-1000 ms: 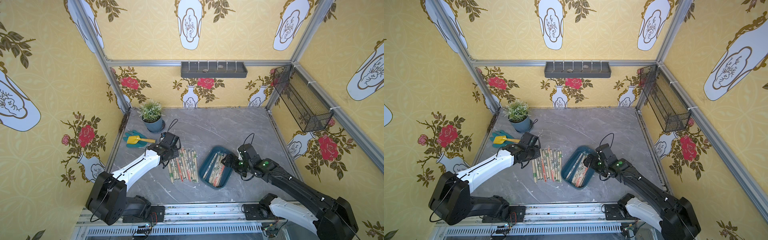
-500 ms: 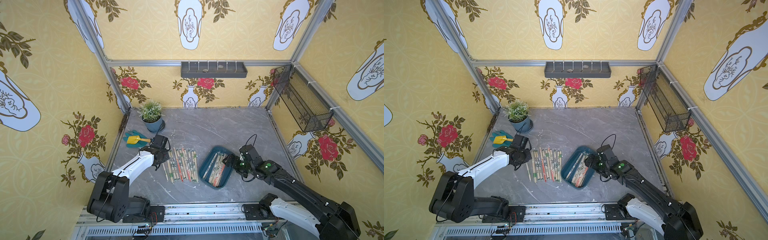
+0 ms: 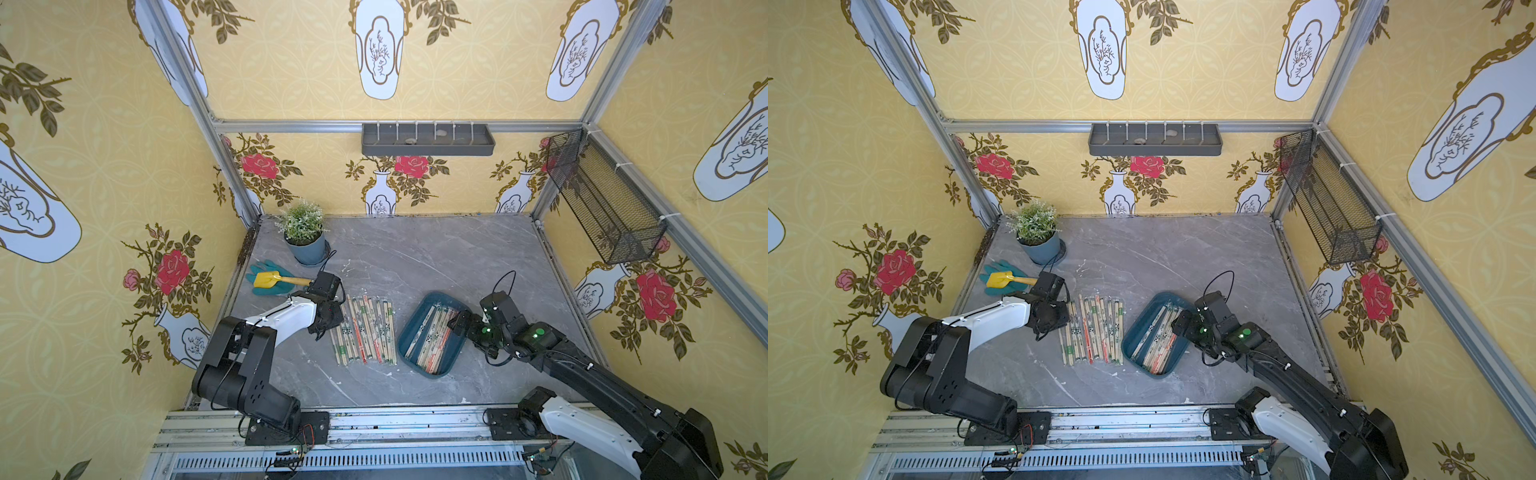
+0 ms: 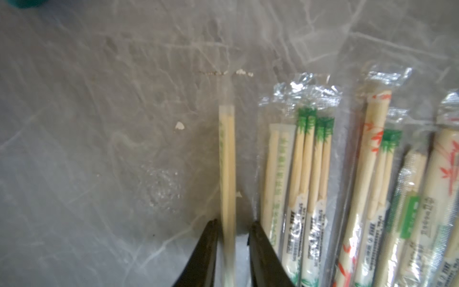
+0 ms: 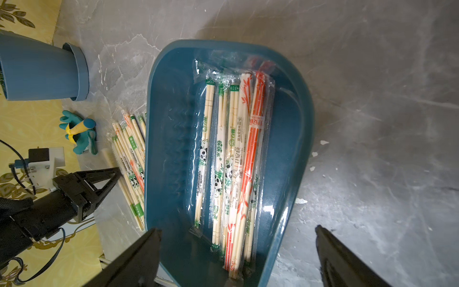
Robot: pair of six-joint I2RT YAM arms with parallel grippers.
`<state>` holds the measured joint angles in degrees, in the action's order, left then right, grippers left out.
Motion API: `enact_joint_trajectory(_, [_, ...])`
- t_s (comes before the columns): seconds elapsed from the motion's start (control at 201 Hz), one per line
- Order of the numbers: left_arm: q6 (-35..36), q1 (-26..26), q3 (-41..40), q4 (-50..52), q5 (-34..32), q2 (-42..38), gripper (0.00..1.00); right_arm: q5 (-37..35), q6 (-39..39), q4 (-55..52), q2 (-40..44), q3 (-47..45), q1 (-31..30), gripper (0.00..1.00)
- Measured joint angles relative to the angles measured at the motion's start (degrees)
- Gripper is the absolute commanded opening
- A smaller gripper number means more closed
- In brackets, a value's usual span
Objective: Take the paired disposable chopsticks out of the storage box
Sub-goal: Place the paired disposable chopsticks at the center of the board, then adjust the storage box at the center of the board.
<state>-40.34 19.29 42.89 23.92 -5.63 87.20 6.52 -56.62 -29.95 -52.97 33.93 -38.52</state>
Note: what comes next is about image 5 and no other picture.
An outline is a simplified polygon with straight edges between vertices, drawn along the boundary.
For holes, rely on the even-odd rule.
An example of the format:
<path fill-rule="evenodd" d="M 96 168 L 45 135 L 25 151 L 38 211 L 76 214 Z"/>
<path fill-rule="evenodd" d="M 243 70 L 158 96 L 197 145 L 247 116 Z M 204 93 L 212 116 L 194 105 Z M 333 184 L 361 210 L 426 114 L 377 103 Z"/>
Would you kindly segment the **green text chopsticks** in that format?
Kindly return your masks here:
<path fill-rule="evenodd" d="M 235 78 L 229 82 L 229 88 L 227 88 L 228 99 L 227 104 L 227 125 L 225 132 L 225 161 L 224 161 L 224 207 L 222 217 L 222 253 L 225 254 L 227 247 L 228 237 L 228 219 L 230 214 L 230 198 L 231 198 L 231 186 L 233 179 L 233 163 L 234 163 L 234 133 L 235 127 L 233 124 L 234 119 L 234 105 L 235 105 L 235 90 L 239 87 L 239 81 Z"/>

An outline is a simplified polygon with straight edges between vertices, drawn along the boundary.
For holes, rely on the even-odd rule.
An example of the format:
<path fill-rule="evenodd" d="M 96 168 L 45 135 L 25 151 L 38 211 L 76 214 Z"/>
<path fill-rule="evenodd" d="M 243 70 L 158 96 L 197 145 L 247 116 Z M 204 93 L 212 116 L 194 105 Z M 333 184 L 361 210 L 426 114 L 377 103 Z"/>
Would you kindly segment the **green label chopsticks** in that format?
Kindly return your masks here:
<path fill-rule="evenodd" d="M 112 126 L 115 131 L 113 141 L 115 142 L 118 156 L 123 162 L 123 165 L 129 176 L 132 189 L 136 193 L 138 202 L 140 202 L 140 204 L 144 204 L 145 187 L 143 179 L 143 170 L 139 166 L 135 156 L 133 155 L 133 150 L 130 141 L 126 138 L 125 133 L 123 132 L 123 129 L 121 128 L 120 124 L 115 122 L 112 123 Z"/>

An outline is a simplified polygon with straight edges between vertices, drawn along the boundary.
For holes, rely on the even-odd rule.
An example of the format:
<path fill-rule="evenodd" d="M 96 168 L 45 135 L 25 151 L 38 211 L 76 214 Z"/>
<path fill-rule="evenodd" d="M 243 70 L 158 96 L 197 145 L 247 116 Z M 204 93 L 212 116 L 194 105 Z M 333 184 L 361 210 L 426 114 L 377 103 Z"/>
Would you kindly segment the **teal plastic storage box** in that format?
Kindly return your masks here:
<path fill-rule="evenodd" d="M 228 274 L 210 244 L 191 233 L 205 85 L 193 62 L 264 69 L 275 82 L 255 271 L 245 287 L 267 285 L 313 145 L 314 106 L 300 71 L 254 44 L 183 39 L 159 54 L 149 77 L 145 207 L 163 232 L 161 265 L 180 287 L 225 287 Z"/>

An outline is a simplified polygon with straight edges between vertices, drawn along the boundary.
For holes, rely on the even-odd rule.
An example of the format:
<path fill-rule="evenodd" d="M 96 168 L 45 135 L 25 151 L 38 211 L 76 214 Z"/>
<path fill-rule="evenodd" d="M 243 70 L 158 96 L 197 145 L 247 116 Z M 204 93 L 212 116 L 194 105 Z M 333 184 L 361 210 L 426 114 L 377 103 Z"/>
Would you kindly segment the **green tip chopsticks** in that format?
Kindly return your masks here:
<path fill-rule="evenodd" d="M 137 137 L 137 141 L 140 144 L 140 146 L 142 147 L 142 150 L 145 151 L 145 140 L 144 140 L 142 132 L 141 132 L 139 121 L 137 120 L 137 118 L 136 118 L 136 116 L 134 114 L 130 115 L 130 119 L 131 119 L 131 123 L 132 123 L 132 126 L 133 126 L 133 130 L 134 130 L 135 135 Z"/>

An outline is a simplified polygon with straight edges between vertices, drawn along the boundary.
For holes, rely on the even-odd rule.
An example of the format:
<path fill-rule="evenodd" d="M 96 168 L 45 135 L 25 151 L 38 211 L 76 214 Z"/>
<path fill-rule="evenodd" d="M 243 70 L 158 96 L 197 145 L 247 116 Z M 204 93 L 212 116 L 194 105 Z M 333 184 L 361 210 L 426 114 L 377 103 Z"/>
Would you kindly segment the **green top panda chopsticks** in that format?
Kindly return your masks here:
<path fill-rule="evenodd" d="M 219 73 L 216 78 L 218 84 L 218 106 L 215 142 L 215 164 L 213 180 L 213 234 L 212 251 L 219 253 L 222 245 L 222 218 L 225 195 L 225 157 L 227 146 L 228 123 L 228 88 L 229 79 L 224 73 Z"/>

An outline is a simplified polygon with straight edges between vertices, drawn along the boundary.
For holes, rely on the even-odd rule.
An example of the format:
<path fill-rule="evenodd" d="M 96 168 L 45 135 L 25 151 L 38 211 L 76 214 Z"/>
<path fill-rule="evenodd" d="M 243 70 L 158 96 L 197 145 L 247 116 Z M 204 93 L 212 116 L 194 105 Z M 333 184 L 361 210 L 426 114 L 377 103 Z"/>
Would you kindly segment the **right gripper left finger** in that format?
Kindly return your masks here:
<path fill-rule="evenodd" d="M 87 287 L 157 287 L 162 231 L 152 229 L 87 282 Z"/>

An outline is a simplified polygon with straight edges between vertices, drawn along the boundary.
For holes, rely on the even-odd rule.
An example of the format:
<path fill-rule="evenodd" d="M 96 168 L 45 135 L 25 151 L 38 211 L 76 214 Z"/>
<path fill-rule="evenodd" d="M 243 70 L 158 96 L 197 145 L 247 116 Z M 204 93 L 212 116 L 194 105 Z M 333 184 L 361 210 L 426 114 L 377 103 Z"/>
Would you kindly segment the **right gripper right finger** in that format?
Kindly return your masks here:
<path fill-rule="evenodd" d="M 315 232 L 320 274 L 325 287 L 389 286 L 329 230 L 318 225 Z"/>

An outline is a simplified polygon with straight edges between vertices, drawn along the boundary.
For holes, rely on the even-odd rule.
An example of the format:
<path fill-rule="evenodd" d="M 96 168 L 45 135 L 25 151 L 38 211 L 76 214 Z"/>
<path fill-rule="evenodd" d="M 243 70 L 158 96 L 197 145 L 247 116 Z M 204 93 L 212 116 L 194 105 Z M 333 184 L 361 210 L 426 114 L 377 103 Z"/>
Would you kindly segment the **green bamboo chopsticks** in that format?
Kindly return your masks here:
<path fill-rule="evenodd" d="M 143 206 L 140 201 L 140 193 L 139 189 L 140 186 L 138 185 L 138 181 L 134 173 L 132 172 L 131 168 L 125 161 L 125 157 L 123 155 L 123 151 L 119 148 L 118 144 L 118 137 L 112 136 L 111 137 L 111 147 L 114 152 L 115 159 L 117 161 L 118 166 L 121 169 L 121 173 L 124 177 L 124 182 L 126 183 L 127 190 L 129 191 L 129 200 L 130 200 L 130 207 L 135 216 L 137 217 L 137 221 L 139 223 L 139 228 L 142 231 L 145 231 L 145 220 L 144 220 L 144 213 L 143 213 Z"/>

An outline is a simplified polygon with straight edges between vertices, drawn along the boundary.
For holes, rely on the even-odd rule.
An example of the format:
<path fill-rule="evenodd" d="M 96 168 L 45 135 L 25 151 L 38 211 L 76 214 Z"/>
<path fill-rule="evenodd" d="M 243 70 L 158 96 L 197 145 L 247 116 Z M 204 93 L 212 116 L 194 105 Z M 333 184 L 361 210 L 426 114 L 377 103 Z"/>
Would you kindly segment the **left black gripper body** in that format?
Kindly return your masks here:
<path fill-rule="evenodd" d="M 36 201 L 1 199 L 1 265 L 32 246 L 33 241 L 50 237 L 78 216 L 78 207 L 60 191 Z"/>

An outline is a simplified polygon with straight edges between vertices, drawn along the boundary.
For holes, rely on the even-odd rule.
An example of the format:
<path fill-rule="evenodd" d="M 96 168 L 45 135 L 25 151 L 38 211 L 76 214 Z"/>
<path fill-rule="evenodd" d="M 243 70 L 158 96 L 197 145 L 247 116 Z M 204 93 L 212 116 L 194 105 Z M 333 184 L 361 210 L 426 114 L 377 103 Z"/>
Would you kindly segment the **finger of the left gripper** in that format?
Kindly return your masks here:
<path fill-rule="evenodd" d="M 53 179 L 60 194 L 58 219 L 82 222 L 103 202 L 121 178 L 118 167 L 93 171 L 80 171 Z"/>

